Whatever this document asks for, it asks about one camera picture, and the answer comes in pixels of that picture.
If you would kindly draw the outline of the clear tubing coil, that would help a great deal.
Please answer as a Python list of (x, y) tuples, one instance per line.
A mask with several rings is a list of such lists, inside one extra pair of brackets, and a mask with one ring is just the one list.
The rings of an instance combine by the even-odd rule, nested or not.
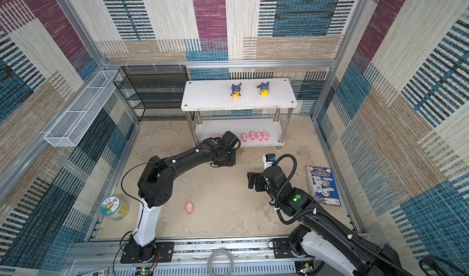
[(215, 276), (215, 273), (213, 271), (213, 262), (215, 260), (215, 258), (219, 255), (223, 255), (223, 256), (226, 256), (229, 260), (230, 260), (230, 267), (228, 269), (228, 272), (225, 274), (225, 276), (232, 276), (233, 275), (233, 272), (234, 272), (234, 257), (233, 255), (231, 254), (231, 252), (227, 249), (217, 249), (217, 250), (214, 250), (211, 255), (209, 256), (208, 258), (208, 261), (207, 261), (207, 274), (209, 276)]

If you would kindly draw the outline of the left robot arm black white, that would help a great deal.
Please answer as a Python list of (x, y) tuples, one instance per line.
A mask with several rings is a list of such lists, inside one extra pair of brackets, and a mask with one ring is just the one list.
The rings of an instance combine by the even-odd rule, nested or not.
[(147, 263), (162, 255), (156, 246), (156, 225), (162, 206), (173, 193), (173, 182), (181, 174), (201, 165), (234, 166), (239, 138), (230, 131), (222, 137), (207, 138), (178, 155), (154, 156), (146, 163), (138, 181), (140, 203), (138, 223), (123, 250), (122, 263)]

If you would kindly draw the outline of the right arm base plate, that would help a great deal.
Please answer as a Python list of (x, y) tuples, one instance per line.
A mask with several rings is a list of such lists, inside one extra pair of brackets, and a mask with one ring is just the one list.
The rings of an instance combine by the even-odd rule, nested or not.
[(275, 258), (302, 258), (305, 252), (301, 248), (300, 243), (290, 238), (273, 238), (267, 245), (270, 245), (274, 251)]

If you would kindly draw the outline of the white two-tier shelf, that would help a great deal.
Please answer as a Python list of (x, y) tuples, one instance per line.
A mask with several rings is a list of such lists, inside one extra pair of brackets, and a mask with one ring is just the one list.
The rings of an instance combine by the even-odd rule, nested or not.
[[(232, 84), (241, 85), (241, 96), (231, 97)], [(269, 95), (261, 96), (257, 86), (269, 82)], [(201, 80), (186, 83), (181, 110), (186, 114), (194, 144), (231, 131), (239, 139), (243, 133), (267, 132), (267, 141), (242, 142), (243, 147), (278, 147), (293, 110), (298, 105), (287, 78), (248, 80)]]

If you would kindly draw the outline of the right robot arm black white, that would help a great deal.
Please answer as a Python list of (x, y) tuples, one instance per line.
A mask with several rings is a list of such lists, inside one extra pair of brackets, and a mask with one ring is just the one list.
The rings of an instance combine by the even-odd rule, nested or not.
[(298, 222), (289, 235), (293, 255), (313, 256), (344, 276), (407, 276), (397, 252), (379, 247), (330, 215), (309, 193), (290, 181), (296, 158), (284, 154), (264, 171), (247, 174), (248, 187), (266, 192), (284, 225)]

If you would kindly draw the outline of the purple yellow toy figure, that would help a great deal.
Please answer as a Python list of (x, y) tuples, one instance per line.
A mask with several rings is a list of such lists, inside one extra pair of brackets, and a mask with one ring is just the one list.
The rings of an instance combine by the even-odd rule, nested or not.
[(241, 82), (239, 84), (232, 84), (232, 86), (231, 86), (231, 90), (232, 90), (231, 97), (233, 99), (238, 98), (238, 97), (241, 96), (241, 85), (242, 85)]

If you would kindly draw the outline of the blue picture book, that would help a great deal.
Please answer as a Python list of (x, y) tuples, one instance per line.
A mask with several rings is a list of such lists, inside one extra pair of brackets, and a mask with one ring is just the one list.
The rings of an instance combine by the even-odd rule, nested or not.
[(340, 196), (332, 169), (307, 166), (310, 191), (315, 200), (328, 206), (341, 206)]

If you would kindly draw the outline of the blue yellow toy figure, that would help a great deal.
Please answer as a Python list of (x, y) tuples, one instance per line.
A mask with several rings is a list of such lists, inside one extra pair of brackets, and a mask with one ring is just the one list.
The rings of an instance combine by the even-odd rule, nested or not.
[(262, 82), (260, 83), (257, 88), (260, 90), (261, 96), (268, 96), (269, 95), (269, 82)]

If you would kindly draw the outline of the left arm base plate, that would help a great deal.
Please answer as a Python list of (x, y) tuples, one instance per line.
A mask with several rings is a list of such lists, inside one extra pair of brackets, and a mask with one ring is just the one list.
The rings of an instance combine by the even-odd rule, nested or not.
[(121, 264), (169, 263), (173, 257), (174, 242), (152, 242), (144, 247), (136, 243), (125, 244)]

